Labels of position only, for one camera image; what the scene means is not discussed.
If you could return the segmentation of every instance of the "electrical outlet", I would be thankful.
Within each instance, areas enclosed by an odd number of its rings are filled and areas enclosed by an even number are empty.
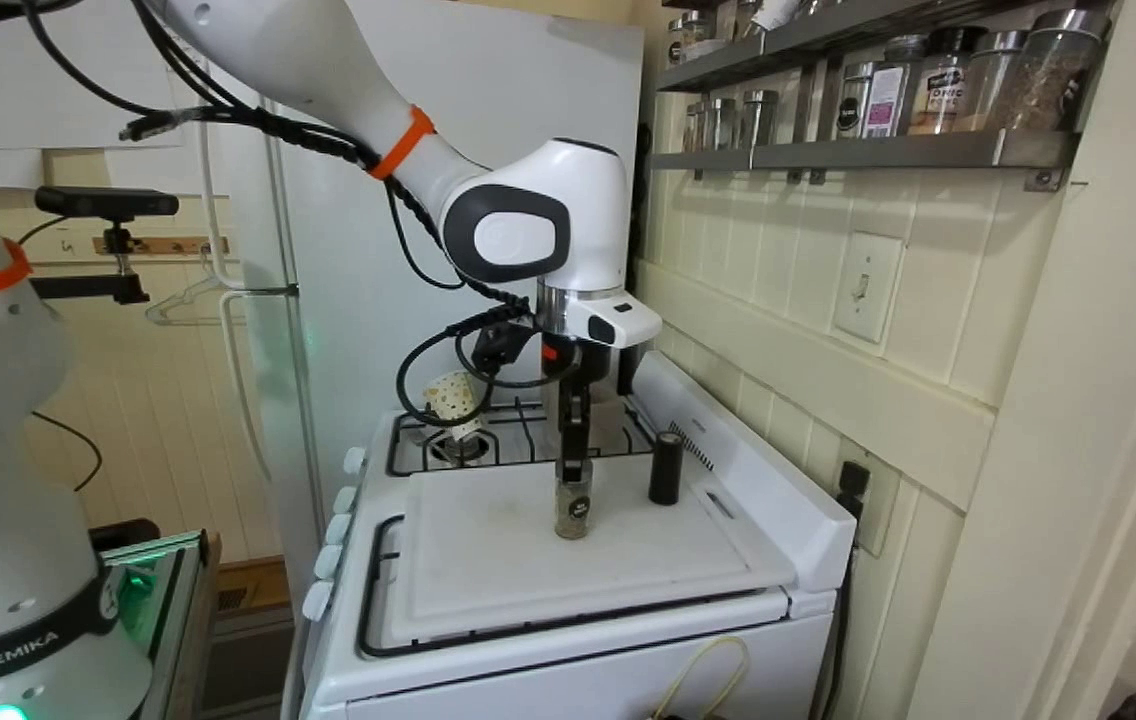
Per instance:
[[[883,340],[888,297],[902,242],[857,233],[842,270],[838,327],[869,345]]]
[[[880,557],[888,541],[888,525],[892,525],[902,468],[883,464],[880,457],[866,453],[854,438],[842,444],[842,457],[845,464],[860,464],[872,477],[866,488],[860,518],[857,518],[857,546],[866,546],[869,557]]]

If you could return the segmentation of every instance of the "spice rack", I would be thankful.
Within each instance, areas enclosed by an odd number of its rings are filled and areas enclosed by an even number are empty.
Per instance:
[[[1055,193],[1068,174],[1080,137],[1075,132],[953,132],[953,137],[888,137],[888,140],[809,140],[804,122],[833,122],[833,96],[842,54],[883,42],[902,31],[927,31],[987,12],[1044,9],[1044,0],[845,0],[816,15],[732,39],[710,54],[673,62],[662,91],[713,91],[723,82],[761,78],[774,70],[802,70],[796,137],[754,152],[662,152],[649,168],[693,173],[875,173],[875,168],[1021,168],[1034,193]],[[826,82],[826,102],[812,107],[812,82]]]

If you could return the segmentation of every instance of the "green light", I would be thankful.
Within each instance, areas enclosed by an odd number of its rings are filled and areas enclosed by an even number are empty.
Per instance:
[[[28,720],[28,710],[16,704],[0,704],[0,720]]]

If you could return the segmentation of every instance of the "stove top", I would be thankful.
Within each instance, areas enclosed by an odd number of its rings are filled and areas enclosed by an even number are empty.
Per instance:
[[[478,420],[481,429],[457,435],[401,417],[388,446],[388,477],[457,473],[457,468],[513,468],[561,459],[561,433],[542,401],[513,397]],[[593,457],[645,457],[651,433],[625,401],[593,407]]]

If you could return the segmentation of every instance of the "wall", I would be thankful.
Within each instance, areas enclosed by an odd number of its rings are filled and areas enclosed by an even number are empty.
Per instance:
[[[57,155],[47,179],[111,184],[95,152]],[[180,199],[180,217],[136,218],[133,237],[201,237],[201,199]],[[25,237],[42,218],[47,217],[33,206],[28,193],[0,193],[5,237]],[[74,218],[42,233],[28,242],[37,277],[111,270],[111,258],[93,250],[99,226]],[[103,453],[103,473],[80,492],[89,525],[148,514],[163,530],[217,530],[226,558],[281,557],[266,473],[231,391],[217,291],[180,297],[209,277],[205,258],[136,258],[136,270],[152,304],[52,304],[74,340],[74,372],[44,411],[75,424]],[[80,438],[42,420],[28,424],[28,453],[37,473],[61,484],[80,484],[93,468]]]
[[[645,18],[664,49],[664,18]],[[680,143],[683,98],[651,98],[656,149]],[[1059,195],[1021,184],[651,173],[641,291],[670,320],[662,346],[821,484],[857,446],[905,477],[875,496],[883,541],[857,550],[850,720],[905,716],[914,695],[1059,211]],[[833,323],[857,233],[902,238],[880,345]]]

